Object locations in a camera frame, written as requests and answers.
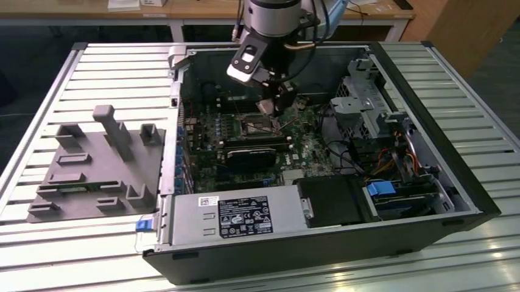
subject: warning label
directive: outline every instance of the warning label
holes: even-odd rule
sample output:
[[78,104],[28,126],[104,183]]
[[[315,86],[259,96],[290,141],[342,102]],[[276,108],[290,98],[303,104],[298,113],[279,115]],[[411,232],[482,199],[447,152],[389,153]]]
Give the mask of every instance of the warning label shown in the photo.
[[219,196],[201,196],[197,198],[197,206],[216,206],[216,202],[219,201]]
[[266,196],[219,201],[220,237],[272,233]]

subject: table leg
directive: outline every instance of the table leg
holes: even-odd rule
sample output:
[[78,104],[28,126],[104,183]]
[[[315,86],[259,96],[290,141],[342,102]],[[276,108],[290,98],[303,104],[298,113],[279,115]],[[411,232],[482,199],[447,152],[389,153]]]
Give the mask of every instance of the table leg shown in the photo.
[[168,25],[169,25],[171,38],[173,43],[183,43],[184,42],[184,34],[181,32],[183,21],[181,20],[171,21]]
[[395,19],[394,24],[389,30],[385,41],[399,41],[402,33],[405,32],[407,19]]

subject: aluminum extrusion table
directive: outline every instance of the aluminum extrusion table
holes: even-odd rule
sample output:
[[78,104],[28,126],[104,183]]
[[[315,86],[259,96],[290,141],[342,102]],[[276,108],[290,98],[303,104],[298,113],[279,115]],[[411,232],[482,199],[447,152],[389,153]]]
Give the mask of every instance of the aluminum extrusion table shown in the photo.
[[[89,44],[72,50],[0,177],[0,290],[466,291],[520,282],[520,143],[434,48],[382,43],[502,215],[421,252],[175,287],[135,250],[140,216],[25,223],[57,148],[60,123],[100,131],[94,105],[128,129],[167,127],[172,44]],[[389,88],[397,106],[398,97]]]

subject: floor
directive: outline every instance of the floor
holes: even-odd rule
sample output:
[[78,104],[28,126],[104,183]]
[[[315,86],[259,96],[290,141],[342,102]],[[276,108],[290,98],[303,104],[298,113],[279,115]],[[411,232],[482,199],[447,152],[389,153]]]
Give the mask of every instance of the floor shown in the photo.
[[[201,41],[203,29],[185,33]],[[0,107],[0,171],[10,158],[33,113],[38,109],[61,63],[74,42],[167,42],[167,27],[62,27],[56,37],[48,27],[0,27],[0,71],[17,92],[14,101]],[[469,84],[513,133],[520,136],[520,22],[475,72]],[[0,91],[0,103],[5,98]]]

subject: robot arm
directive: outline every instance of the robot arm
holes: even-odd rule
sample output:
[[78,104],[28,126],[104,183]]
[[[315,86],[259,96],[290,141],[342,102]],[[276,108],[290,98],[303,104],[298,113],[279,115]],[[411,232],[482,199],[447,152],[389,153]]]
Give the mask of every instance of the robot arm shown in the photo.
[[[346,0],[244,0],[241,45],[227,75],[245,86],[263,88],[258,108],[264,114],[278,116],[291,106],[296,95],[291,79],[304,66],[290,72],[288,65],[300,50],[310,50],[310,61],[316,44],[338,26],[346,4]],[[311,43],[298,44],[298,40]]]

